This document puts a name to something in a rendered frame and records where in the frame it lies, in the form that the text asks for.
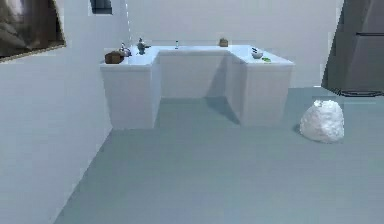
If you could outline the dark window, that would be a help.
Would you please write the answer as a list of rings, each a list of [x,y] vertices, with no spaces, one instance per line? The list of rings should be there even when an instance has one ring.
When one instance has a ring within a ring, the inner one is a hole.
[[[91,11],[93,14],[112,15],[111,0],[90,0]]]

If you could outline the silver kettle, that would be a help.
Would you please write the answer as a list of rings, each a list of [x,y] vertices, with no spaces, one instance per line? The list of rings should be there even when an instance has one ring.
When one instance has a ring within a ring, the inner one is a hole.
[[[124,43],[121,44],[119,51],[124,57],[130,57],[132,55],[131,50]]]

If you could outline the white garbage bag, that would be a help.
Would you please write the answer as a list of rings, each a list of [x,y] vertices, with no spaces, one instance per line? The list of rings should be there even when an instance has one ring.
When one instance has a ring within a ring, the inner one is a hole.
[[[299,133],[322,143],[340,141],[345,136],[341,106],[333,100],[315,100],[300,119]]]

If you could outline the white kitchen counter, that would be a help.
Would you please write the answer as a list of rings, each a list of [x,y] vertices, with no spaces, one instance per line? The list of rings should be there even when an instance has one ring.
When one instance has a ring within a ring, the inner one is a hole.
[[[242,126],[280,122],[295,63],[251,45],[152,46],[100,64],[112,127],[152,129],[163,99],[219,97]]]

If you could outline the brown bread loaf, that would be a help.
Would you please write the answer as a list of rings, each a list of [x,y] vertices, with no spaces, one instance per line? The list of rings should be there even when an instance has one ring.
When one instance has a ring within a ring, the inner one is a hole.
[[[124,55],[120,51],[111,51],[105,55],[106,64],[120,64],[124,60]]]

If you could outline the grey fridge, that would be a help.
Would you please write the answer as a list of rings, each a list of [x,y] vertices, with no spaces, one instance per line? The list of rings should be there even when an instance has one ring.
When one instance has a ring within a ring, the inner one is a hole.
[[[341,90],[384,92],[384,0],[344,0],[321,86]]]

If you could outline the brown framed wall picture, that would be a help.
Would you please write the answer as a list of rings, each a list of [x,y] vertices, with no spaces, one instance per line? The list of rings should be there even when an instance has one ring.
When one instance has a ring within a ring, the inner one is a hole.
[[[0,63],[65,46],[57,0],[0,0]]]

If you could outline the dark teal teapot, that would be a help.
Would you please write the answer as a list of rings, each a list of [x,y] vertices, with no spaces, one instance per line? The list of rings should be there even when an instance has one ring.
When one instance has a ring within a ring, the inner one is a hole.
[[[142,38],[139,39],[138,43],[137,43],[137,48],[138,48],[138,51],[139,51],[139,54],[140,55],[144,55],[145,54],[145,50],[147,48],[150,48],[150,45],[146,45],[143,41]]]

